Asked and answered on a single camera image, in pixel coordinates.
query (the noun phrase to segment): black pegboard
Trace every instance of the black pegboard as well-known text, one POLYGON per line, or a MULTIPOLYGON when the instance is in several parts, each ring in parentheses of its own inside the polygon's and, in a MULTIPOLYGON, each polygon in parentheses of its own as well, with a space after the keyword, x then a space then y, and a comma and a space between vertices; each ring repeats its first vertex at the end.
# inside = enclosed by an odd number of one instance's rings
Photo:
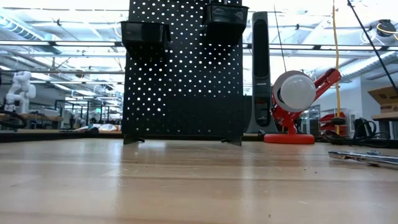
POLYGON ((206 44, 204 5, 130 2, 129 21, 170 24, 172 42, 164 52, 147 47, 144 55, 127 55, 123 134, 243 135, 242 45, 206 44))

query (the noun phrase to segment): lamp base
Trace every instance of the lamp base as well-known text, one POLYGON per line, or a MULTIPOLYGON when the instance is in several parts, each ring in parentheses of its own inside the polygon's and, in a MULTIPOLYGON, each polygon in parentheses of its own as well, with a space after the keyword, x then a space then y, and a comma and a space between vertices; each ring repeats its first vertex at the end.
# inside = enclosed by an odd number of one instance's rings
POLYGON ((312 134, 266 134, 264 142, 276 144, 315 144, 312 134))

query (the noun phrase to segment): black storage bin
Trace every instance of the black storage bin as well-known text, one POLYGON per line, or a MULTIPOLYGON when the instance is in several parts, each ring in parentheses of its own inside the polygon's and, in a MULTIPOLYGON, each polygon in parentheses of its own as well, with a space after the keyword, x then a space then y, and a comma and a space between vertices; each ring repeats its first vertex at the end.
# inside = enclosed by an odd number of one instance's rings
POLYGON ((217 44, 238 44, 246 28, 248 10, 246 6, 207 4, 203 16, 207 41, 217 44))
POLYGON ((122 43, 130 56, 161 56, 164 54, 170 41, 168 24, 130 21, 122 21, 121 24, 122 43))

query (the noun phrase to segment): cardboard box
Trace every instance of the cardboard box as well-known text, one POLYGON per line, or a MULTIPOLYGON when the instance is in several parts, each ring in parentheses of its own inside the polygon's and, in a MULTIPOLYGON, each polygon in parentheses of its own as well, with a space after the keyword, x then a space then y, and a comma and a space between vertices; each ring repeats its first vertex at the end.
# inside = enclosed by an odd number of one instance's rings
POLYGON ((380 104, 381 113, 398 111, 398 95, 392 86, 371 90, 368 93, 380 104))

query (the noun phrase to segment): red desk lamp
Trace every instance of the red desk lamp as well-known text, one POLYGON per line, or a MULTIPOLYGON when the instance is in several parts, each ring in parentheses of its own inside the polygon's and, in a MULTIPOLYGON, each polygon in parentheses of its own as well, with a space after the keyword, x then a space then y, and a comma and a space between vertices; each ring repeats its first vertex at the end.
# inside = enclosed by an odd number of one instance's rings
POLYGON ((264 142, 279 144, 314 144, 311 134, 297 134, 294 120, 318 99, 329 87, 341 79, 340 72, 334 68, 327 71, 314 82, 299 71, 283 73, 275 82, 272 91, 274 106, 271 113, 288 134, 266 134, 264 142))

